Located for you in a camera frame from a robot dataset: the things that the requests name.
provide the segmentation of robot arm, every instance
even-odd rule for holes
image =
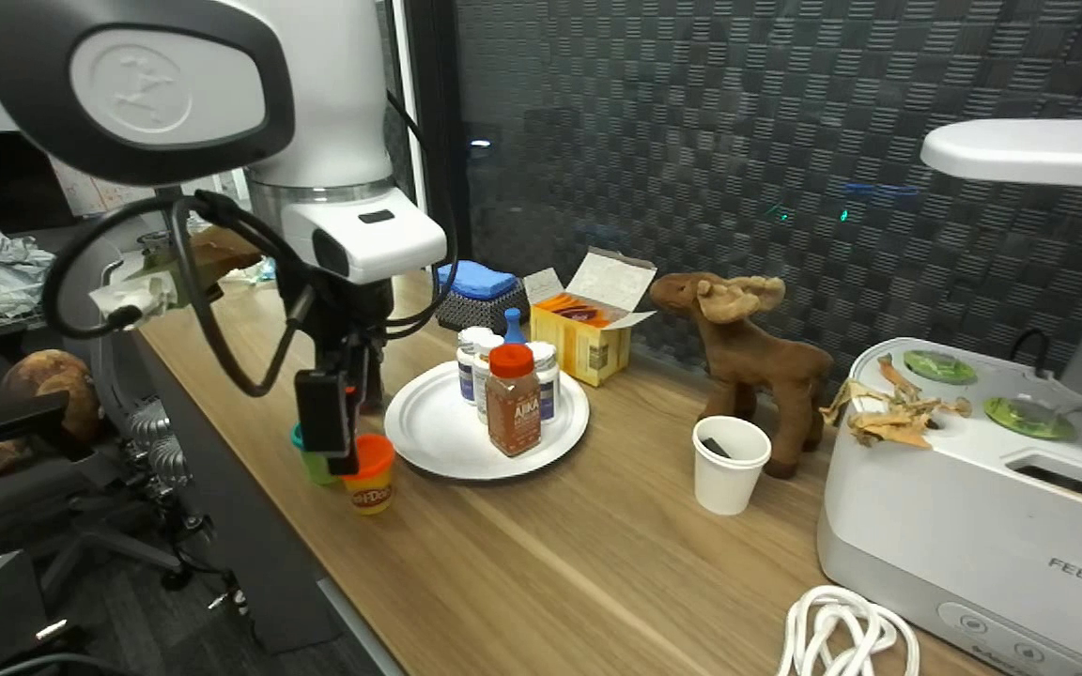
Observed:
[[[354,415],[386,339],[391,280],[446,253],[445,228],[391,185],[378,6],[0,0],[0,102],[42,152],[101,182],[168,191],[244,166],[256,213],[221,200],[180,211],[282,253],[287,317],[317,344],[317,369],[299,377],[306,450],[354,469]]]

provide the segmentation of white appliance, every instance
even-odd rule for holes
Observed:
[[[1082,122],[939,129],[921,154],[970,182],[1082,185]],[[846,415],[818,519],[826,578],[1005,671],[1082,676],[1082,346],[1065,379],[921,339],[866,350],[850,379],[944,415],[931,450],[862,444]]]

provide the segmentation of wooden table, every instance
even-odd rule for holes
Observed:
[[[282,305],[231,290],[220,321],[265,365]],[[643,365],[587,390],[592,431],[545,474],[455,486],[398,461],[391,513],[360,519],[341,492],[309,486],[287,444],[309,339],[266,399],[221,377],[187,311],[150,321],[142,344],[410,671],[776,671],[788,605],[823,581],[813,541],[826,456],[797,482],[761,482],[739,519],[716,519],[693,499],[698,390]],[[439,327],[391,344],[386,390],[450,352]],[[921,643],[924,671],[986,671]]]

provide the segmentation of white plate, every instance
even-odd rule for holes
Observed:
[[[555,415],[543,424],[543,444],[508,460],[492,449],[485,417],[459,396],[459,362],[435,365],[405,384],[385,427],[410,466],[455,482],[508,482],[537,474],[574,450],[592,420],[584,387],[559,377]]]

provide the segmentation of toy moose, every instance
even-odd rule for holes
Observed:
[[[698,417],[751,417],[755,396],[772,390],[777,407],[777,431],[767,461],[772,477],[793,477],[800,450],[818,444],[818,387],[835,369],[832,352],[810,344],[776,339],[751,325],[751,317],[777,308],[781,296],[781,280],[717,280],[706,272],[661,275],[649,285],[657,311],[686,311],[698,327],[706,372],[716,379]]]

